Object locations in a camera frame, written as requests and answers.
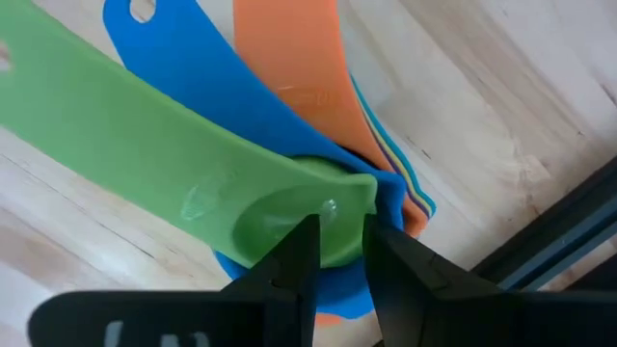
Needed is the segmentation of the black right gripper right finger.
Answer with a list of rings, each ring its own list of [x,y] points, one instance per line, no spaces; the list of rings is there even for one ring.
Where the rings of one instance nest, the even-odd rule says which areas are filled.
[[[617,292],[505,291],[372,215],[363,255],[385,347],[617,347]]]

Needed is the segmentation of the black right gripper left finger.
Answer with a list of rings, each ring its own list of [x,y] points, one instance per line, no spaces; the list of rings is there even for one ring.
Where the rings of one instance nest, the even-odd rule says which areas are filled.
[[[74,291],[39,305],[32,347],[311,347],[319,218],[219,291]]]

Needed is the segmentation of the teal measuring cup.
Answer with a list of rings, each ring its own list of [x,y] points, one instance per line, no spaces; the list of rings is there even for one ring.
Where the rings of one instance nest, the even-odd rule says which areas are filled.
[[[395,171],[404,178],[407,185],[407,193],[411,200],[420,207],[428,219],[431,219],[437,211],[435,202],[421,188],[416,172],[407,159],[407,156],[390,137],[388,131],[380,123],[377,116],[369,107],[355,78],[350,76],[350,79],[352,81],[357,99],[362,106],[365,121],[367,122],[373,137],[380,147],[380,150],[393,165]]]

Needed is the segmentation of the purple measuring cup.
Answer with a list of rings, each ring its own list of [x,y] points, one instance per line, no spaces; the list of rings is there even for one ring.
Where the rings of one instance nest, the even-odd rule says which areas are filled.
[[[388,158],[389,163],[392,165],[393,169],[403,178],[405,185],[406,185],[406,191],[407,191],[407,195],[409,196],[409,199],[422,211],[422,213],[426,217],[429,217],[427,207],[425,206],[425,202],[422,198],[419,198],[416,195],[413,182],[408,176],[408,171],[403,166],[402,162],[399,160],[399,158],[394,153],[386,152],[385,156]]]

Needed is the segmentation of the yellow measuring cup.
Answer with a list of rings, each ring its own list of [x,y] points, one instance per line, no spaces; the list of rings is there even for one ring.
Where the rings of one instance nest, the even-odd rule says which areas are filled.
[[[405,155],[398,148],[398,146],[394,143],[394,141],[389,137],[388,133],[383,129],[383,127],[380,124],[375,124],[372,121],[370,121],[369,125],[371,127],[371,131],[373,132],[373,135],[375,136],[376,140],[380,144],[380,147],[382,148],[382,150],[384,152],[394,153],[399,158],[399,160],[402,162],[403,166],[407,169],[408,176],[413,182],[416,195],[419,198],[422,198],[424,200],[425,206],[427,207],[427,210],[428,210],[429,217],[431,217],[433,214],[433,206],[432,206],[431,199],[427,198],[424,192],[422,191],[422,189],[420,188],[415,172],[412,169],[411,165],[409,164]]]

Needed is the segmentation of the green measuring cup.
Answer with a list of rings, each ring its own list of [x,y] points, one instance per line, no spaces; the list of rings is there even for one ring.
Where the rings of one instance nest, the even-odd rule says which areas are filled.
[[[0,126],[250,267],[305,217],[321,263],[362,251],[377,183],[256,146],[166,97],[31,0],[0,0]]]

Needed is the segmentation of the blue measuring cup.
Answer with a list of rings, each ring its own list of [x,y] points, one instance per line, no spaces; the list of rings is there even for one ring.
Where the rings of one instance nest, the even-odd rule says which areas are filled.
[[[403,226],[402,178],[374,169],[284,105],[234,52],[197,0],[156,0],[145,23],[131,15],[130,0],[105,0],[103,22],[124,66],[152,87],[277,154],[325,159],[373,175],[381,217]]]

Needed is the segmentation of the orange measuring cup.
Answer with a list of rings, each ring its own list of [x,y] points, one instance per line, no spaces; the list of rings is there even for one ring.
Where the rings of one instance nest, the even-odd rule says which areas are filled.
[[[348,71],[336,0],[233,0],[237,53],[303,120],[377,168],[396,173],[365,121]],[[407,195],[404,230],[429,219]]]

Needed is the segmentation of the black aluminium table frame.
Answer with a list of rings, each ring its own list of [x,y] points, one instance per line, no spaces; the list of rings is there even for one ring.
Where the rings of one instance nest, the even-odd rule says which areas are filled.
[[[472,271],[506,290],[537,290],[616,234],[617,156]]]

